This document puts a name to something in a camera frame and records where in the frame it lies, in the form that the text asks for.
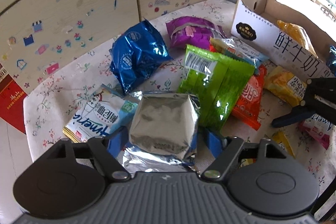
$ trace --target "metal screw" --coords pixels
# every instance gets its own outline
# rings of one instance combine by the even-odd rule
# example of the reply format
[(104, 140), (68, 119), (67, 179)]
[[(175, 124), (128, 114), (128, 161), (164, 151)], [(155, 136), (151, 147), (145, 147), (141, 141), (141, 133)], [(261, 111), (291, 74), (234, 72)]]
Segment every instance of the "metal screw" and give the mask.
[(208, 179), (218, 179), (221, 176), (217, 170), (207, 170), (204, 172), (204, 175)]
[(128, 178), (128, 174), (125, 171), (115, 171), (112, 173), (112, 177), (116, 180), (124, 180)]

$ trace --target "tablecloth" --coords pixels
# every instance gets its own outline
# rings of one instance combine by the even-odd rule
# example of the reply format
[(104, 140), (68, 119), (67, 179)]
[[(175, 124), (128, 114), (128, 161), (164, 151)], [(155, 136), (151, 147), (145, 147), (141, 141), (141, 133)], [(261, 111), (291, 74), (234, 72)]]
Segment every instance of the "tablecloth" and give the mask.
[[(170, 40), (165, 22), (180, 16), (196, 16), (223, 26), (224, 30), (229, 33), (234, 10), (235, 4), (231, 2), (207, 0), (151, 20), (151, 23), (160, 31), (169, 46)], [(115, 40), (116, 38), (112, 38), (74, 60), (46, 79), (25, 98), (26, 134), (33, 161), (64, 137), (63, 126), (95, 89), (101, 84), (111, 88), (117, 86), (118, 81), (109, 69), (111, 63), (109, 49)], [(183, 75), (184, 53), (185, 51), (181, 49), (170, 49), (173, 60), (162, 64), (156, 73), (138, 89), (176, 90)], [(268, 71), (274, 68), (271, 62), (266, 62), (265, 65)], [(290, 110), (291, 107), (286, 103), (264, 90), (258, 118), (261, 123), (260, 129), (256, 132), (236, 118), (229, 117), (222, 128), (222, 134), (224, 136), (235, 135), (247, 142), (259, 142), (261, 138), (271, 137), (279, 130), (270, 126), (272, 119), (287, 114)], [(283, 130), (288, 137), (296, 159), (316, 178), (320, 193), (322, 193), (336, 174), (335, 132), (332, 133), (329, 149), (325, 150), (309, 135), (300, 133), (296, 127), (297, 125), (293, 124), (280, 130)], [(204, 170), (214, 159), (208, 150), (201, 147), (198, 151), (196, 164), (200, 166), (200, 170)], [(319, 219), (323, 216), (335, 201), (336, 197), (331, 197), (326, 205), (317, 211), (315, 217)]]

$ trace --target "cardboard box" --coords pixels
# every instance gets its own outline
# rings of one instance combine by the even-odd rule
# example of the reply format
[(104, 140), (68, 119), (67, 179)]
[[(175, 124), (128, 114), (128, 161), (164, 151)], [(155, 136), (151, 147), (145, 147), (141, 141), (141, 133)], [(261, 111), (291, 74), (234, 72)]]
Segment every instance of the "cardboard box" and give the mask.
[[(298, 11), (293, 9), (294, 4), (291, 6), (277, 0), (238, 0), (231, 33), (303, 81), (308, 78), (334, 77), (323, 61), (329, 53), (328, 45), (336, 46), (336, 42), (320, 28), (319, 11), (313, 17), (310, 9), (305, 12), (304, 8), (298, 7)], [(277, 26), (278, 19), (303, 27), (319, 58), (283, 33)]]
[(23, 99), (27, 94), (0, 64), (0, 117), (25, 133)]

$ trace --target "purple snack bag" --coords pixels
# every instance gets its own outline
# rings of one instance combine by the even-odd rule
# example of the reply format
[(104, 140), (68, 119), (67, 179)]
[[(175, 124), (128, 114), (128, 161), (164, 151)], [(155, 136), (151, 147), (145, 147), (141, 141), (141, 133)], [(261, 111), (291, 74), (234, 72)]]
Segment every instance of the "purple snack bag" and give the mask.
[(221, 26), (198, 17), (179, 17), (166, 23), (171, 47), (184, 48), (186, 44), (208, 50), (210, 37), (227, 38)]

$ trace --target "white floor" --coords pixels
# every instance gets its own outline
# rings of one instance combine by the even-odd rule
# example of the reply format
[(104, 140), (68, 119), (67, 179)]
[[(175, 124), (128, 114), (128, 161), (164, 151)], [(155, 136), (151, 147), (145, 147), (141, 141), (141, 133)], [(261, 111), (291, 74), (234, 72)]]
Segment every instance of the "white floor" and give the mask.
[(31, 163), (26, 135), (0, 118), (0, 224), (12, 223), (21, 215), (13, 184)]

